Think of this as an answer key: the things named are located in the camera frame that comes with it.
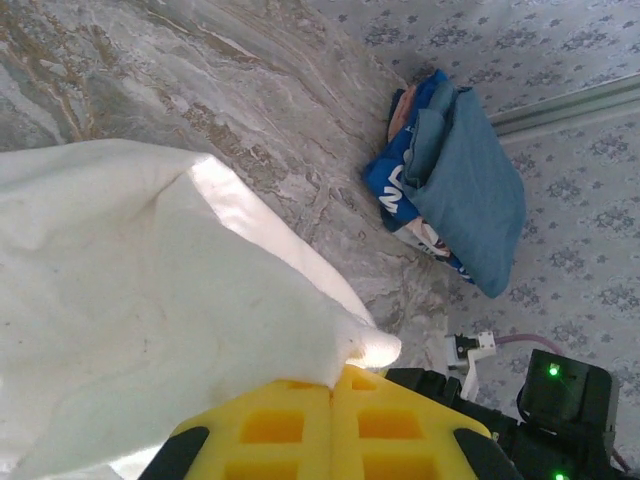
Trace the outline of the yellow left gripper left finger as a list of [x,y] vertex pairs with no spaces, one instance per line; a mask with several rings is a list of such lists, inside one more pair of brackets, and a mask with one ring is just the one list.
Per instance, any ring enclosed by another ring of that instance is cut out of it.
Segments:
[[276,381],[178,425],[144,480],[329,480],[331,391]]

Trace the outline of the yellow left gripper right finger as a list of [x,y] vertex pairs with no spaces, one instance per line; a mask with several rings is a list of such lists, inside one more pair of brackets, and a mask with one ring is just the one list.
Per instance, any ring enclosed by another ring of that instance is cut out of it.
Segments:
[[347,366],[331,400],[331,480],[520,480],[487,427]]

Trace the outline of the folded white printed t-shirt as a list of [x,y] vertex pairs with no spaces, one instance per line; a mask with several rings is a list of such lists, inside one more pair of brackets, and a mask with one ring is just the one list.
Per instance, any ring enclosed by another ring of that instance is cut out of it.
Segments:
[[451,250],[422,217],[416,217],[403,225],[393,235],[407,245],[434,258],[446,260],[451,257]]

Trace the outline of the folded blue-grey t-shirt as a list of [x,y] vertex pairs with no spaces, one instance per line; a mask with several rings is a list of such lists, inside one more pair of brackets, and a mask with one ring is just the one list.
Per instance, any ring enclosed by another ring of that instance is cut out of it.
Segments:
[[524,187],[471,88],[439,84],[419,110],[404,192],[489,298],[507,287],[526,220]]

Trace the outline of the folded royal blue printed t-shirt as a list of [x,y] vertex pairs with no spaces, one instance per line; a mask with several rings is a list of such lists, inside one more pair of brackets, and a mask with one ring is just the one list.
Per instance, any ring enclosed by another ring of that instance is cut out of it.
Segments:
[[[405,154],[409,151],[413,138],[418,110],[428,106],[436,88],[447,79],[448,77],[443,71],[436,70],[435,73],[416,85],[415,98],[408,122],[391,142],[387,140],[382,152],[364,168],[362,179],[379,203],[383,226],[392,234],[416,217],[422,217],[403,190],[401,174],[405,166]],[[394,109],[404,91],[406,90],[398,89],[392,97],[387,132]],[[453,252],[451,257],[446,260],[432,258],[453,268],[466,282],[472,281],[471,276]]]

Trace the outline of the folded peach t-shirt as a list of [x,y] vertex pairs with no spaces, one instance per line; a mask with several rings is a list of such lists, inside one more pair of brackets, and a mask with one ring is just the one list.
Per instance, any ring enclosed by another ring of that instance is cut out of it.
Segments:
[[416,86],[411,85],[406,91],[399,97],[397,105],[394,109],[393,116],[389,122],[387,140],[391,142],[393,138],[402,130],[404,125],[408,122],[412,105],[414,102],[416,93]]

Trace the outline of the aluminium corner post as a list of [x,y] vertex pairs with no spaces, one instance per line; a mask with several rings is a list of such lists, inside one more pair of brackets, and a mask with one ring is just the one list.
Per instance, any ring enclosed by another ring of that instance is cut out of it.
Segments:
[[497,135],[511,143],[640,113],[640,72],[490,116]]

